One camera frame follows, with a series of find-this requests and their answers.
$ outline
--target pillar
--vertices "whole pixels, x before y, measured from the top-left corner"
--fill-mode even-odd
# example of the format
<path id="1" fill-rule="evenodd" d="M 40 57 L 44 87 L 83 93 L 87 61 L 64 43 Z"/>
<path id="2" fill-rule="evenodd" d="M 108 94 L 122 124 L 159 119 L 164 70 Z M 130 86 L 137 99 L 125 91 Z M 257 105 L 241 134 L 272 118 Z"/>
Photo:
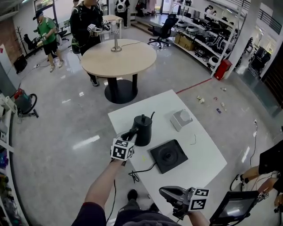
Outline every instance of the pillar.
<path id="1" fill-rule="evenodd" d="M 226 74 L 225 79 L 227 79 L 230 76 L 232 70 L 235 68 L 237 62 L 239 61 L 241 55 L 243 54 L 243 51 L 249 41 L 249 38 L 252 36 L 253 30 L 256 26 L 256 19 L 258 16 L 258 12 L 260 10 L 261 1 L 262 0 L 251 0 L 249 11 L 245 23 L 243 25 L 241 34 L 229 57 L 232 66 L 230 67 L 228 73 Z"/>

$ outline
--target gooseneck kettle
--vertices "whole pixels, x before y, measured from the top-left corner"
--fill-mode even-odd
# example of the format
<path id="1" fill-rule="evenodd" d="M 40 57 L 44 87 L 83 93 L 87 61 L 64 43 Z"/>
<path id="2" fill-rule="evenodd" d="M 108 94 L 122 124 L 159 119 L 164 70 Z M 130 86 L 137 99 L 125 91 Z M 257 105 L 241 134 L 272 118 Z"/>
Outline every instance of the gooseneck kettle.
<path id="1" fill-rule="evenodd" d="M 131 138 L 137 134 L 135 145 L 140 147 L 148 145 L 151 140 L 151 126 L 154 113 L 155 112 L 152 113 L 150 118 L 144 114 L 136 116 L 130 131 L 121 135 L 121 138 L 123 140 L 131 140 Z"/>

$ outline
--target black office chair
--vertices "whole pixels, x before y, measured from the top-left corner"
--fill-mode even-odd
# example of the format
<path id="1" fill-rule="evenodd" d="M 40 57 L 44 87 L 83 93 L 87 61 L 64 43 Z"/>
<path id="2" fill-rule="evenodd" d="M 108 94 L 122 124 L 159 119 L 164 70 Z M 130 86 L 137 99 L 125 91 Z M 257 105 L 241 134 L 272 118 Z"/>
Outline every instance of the black office chair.
<path id="1" fill-rule="evenodd" d="M 29 50 L 35 49 L 36 48 L 36 43 L 33 43 L 30 38 L 28 37 L 27 34 L 23 36 L 24 41 L 27 43 L 27 47 Z"/>
<path id="2" fill-rule="evenodd" d="M 69 41 L 69 39 L 64 38 L 64 35 L 65 35 L 66 33 L 67 33 L 66 30 L 58 32 L 58 35 L 60 36 L 60 38 L 62 39 L 62 41 L 63 41 L 63 40 Z"/>
<path id="3" fill-rule="evenodd" d="M 178 22 L 178 18 L 176 18 L 175 14 L 169 14 L 168 18 L 166 19 L 163 27 L 156 27 L 152 26 L 148 30 L 153 33 L 153 36 L 158 36 L 158 38 L 150 38 L 149 43 L 158 42 L 159 48 L 161 49 L 161 43 L 166 44 L 169 46 L 169 43 L 162 41 L 163 38 L 168 38 L 171 35 L 171 28 Z"/>

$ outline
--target cardboard box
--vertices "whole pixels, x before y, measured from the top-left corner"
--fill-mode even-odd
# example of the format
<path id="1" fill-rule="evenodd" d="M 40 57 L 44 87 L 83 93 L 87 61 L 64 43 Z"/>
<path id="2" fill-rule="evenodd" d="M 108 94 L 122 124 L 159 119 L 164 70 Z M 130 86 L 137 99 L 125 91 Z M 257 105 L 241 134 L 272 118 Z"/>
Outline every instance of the cardboard box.
<path id="1" fill-rule="evenodd" d="M 179 40 L 180 40 L 181 35 L 179 33 L 176 34 L 175 36 L 175 43 L 179 44 Z"/>
<path id="2" fill-rule="evenodd" d="M 194 41 L 186 36 L 181 36 L 179 40 L 179 45 L 188 51 L 193 51 L 195 49 Z"/>

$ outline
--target sneaker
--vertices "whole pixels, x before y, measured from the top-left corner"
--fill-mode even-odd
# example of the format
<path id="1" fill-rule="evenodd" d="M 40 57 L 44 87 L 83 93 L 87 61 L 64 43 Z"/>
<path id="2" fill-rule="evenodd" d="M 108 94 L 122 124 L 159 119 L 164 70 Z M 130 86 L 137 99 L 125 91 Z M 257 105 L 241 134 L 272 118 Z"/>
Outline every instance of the sneaker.
<path id="1" fill-rule="evenodd" d="M 91 81 L 91 83 L 92 83 L 92 85 L 93 85 L 94 87 L 99 86 L 99 82 L 98 82 L 98 81 L 94 82 L 92 79 L 90 79 L 90 81 Z"/>
<path id="2" fill-rule="evenodd" d="M 54 69 L 55 69 L 55 65 L 52 65 L 50 68 L 50 72 L 54 71 Z"/>
<path id="3" fill-rule="evenodd" d="M 59 62 L 59 66 L 58 67 L 61 68 L 63 66 L 63 64 L 64 64 L 64 61 L 62 60 L 62 61 Z"/>
<path id="4" fill-rule="evenodd" d="M 130 200 L 136 200 L 138 198 L 138 193 L 135 189 L 132 189 L 129 191 L 128 195 L 127 195 L 128 201 Z"/>
<path id="5" fill-rule="evenodd" d="M 236 178 L 233 180 L 232 184 L 230 185 L 230 191 L 235 190 L 235 188 L 236 188 L 238 185 L 242 184 L 243 181 L 241 181 L 240 176 L 241 176 L 241 175 L 238 174 L 238 175 L 236 176 Z"/>

